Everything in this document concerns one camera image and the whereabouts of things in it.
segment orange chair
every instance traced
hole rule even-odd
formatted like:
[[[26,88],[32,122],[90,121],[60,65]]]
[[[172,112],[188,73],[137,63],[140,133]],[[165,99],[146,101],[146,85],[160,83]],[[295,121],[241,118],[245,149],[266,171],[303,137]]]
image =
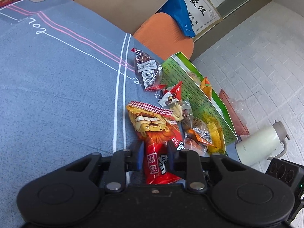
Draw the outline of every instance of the orange chair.
[[[133,36],[163,60],[179,51],[190,59],[193,53],[193,40],[184,36],[176,21],[166,13],[151,16]]]

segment brown cardboard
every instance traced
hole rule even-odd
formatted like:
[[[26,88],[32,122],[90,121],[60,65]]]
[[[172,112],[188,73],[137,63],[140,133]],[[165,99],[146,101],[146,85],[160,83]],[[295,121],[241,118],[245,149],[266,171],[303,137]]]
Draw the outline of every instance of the brown cardboard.
[[[75,0],[75,2],[91,9],[130,34],[134,34],[166,1],[167,0]]]

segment blue table surface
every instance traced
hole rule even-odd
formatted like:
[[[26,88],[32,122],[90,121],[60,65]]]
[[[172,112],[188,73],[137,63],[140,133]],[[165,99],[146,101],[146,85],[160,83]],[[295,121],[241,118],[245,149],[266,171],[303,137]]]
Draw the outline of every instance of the blue table surface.
[[[162,60],[71,0],[0,8],[0,28],[0,226],[16,228],[23,185],[136,139],[125,105],[158,95],[138,84],[131,49]]]

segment green cardboard box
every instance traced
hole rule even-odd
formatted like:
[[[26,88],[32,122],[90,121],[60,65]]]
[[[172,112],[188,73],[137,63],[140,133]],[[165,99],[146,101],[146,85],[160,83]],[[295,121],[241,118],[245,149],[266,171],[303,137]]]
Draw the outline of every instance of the green cardboard box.
[[[194,116],[202,119],[203,112],[207,112],[215,117],[222,126],[226,145],[235,142],[237,135],[226,106],[214,90],[212,91],[212,99],[210,101],[204,92],[195,84],[186,71],[195,73],[201,81],[204,77],[184,54],[178,52],[170,56],[164,61],[162,67],[165,73],[165,77],[162,80],[163,83],[168,84],[168,86],[174,86],[179,81],[183,81],[181,97],[182,99],[189,98]]]

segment pink line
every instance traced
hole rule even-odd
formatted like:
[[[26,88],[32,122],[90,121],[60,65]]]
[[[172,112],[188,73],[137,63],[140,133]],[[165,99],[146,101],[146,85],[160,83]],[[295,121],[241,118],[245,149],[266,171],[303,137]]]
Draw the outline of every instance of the pink line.
[[[23,12],[20,12],[20,11],[18,11],[18,10],[16,10],[16,9],[14,9],[14,8],[11,8],[11,7],[7,7],[8,9],[11,9],[11,10],[14,10],[14,11],[16,11],[16,12],[18,12],[18,13],[21,13],[21,14],[24,14],[24,15],[27,15],[27,16],[29,16],[30,14],[26,14],[26,13],[23,13]],[[63,30],[61,30],[61,29],[58,29],[58,28],[56,28],[56,27],[54,27],[54,26],[52,26],[52,25],[50,25],[49,23],[47,23],[42,17],[41,17],[41,15],[40,14],[37,14],[48,26],[50,26],[51,28],[53,28],[53,29],[55,29],[55,30],[57,30],[57,31],[59,31],[59,32],[61,32],[61,33],[64,33],[64,34],[67,34],[67,35],[69,35],[70,37],[72,37],[72,38],[74,38],[74,39],[76,39],[77,41],[79,41],[79,42],[81,42],[81,43],[84,43],[84,44],[86,44],[86,45],[88,45],[88,46],[90,46],[90,47],[92,47],[93,49],[95,49],[95,50],[97,50],[98,52],[100,52],[101,54],[103,54],[103,55],[105,55],[106,57],[108,57],[108,58],[110,58],[110,59],[112,59],[113,61],[115,61],[115,62],[117,62],[117,63],[119,63],[120,65],[122,65],[122,66],[125,66],[126,68],[128,68],[129,70],[131,70],[131,71],[133,71],[133,72],[135,72],[133,69],[131,69],[131,68],[129,68],[126,64],[121,64],[121,62],[119,62],[119,61],[117,61],[117,60],[115,60],[115,59],[113,59],[113,58],[111,58],[110,56],[108,56],[107,54],[105,54],[104,52],[102,52],[102,51],[100,51],[100,50],[98,50],[97,48],[95,48],[94,46],[92,46],[92,45],[90,45],[89,43],[87,43],[87,42],[84,42],[84,41],[82,41],[82,40],[80,40],[80,39],[77,39],[76,37],[74,37],[74,36],[72,36],[71,34],[69,34],[69,33],[67,33],[67,32],[65,32],[65,31],[63,31]]]
[[[56,23],[53,22],[50,18],[48,18],[42,11],[30,12],[30,11],[27,11],[27,10],[25,10],[25,9],[23,9],[23,8],[18,7],[18,6],[15,6],[15,5],[12,5],[12,6],[13,6],[13,7],[16,7],[16,8],[18,8],[18,9],[20,9],[20,10],[23,10],[23,11],[25,11],[25,12],[27,12],[27,13],[31,13],[31,14],[36,14],[36,13],[39,13],[39,12],[40,12],[40,13],[42,13],[42,15],[43,15],[46,19],[48,19],[50,22],[52,22],[52,23],[55,24],[56,26],[62,27],[62,28],[64,28],[64,29],[70,31],[71,33],[74,33],[74,34],[77,35],[78,37],[80,37],[80,38],[82,38],[82,39],[85,39],[85,40],[89,41],[90,43],[96,45],[98,48],[100,48],[100,49],[104,50],[105,52],[111,54],[111,55],[114,56],[115,58],[121,60],[119,57],[117,57],[116,55],[114,55],[114,54],[111,53],[110,51],[107,51],[106,49],[102,48],[101,46],[95,44],[95,43],[92,42],[91,40],[89,40],[89,39],[87,39],[87,38],[85,38],[85,37],[83,37],[83,36],[78,35],[78,34],[75,33],[74,31],[72,31],[72,30],[70,30],[70,29],[68,29],[68,28],[66,28],[66,27],[64,27],[64,26],[62,26],[62,25],[56,24]]]

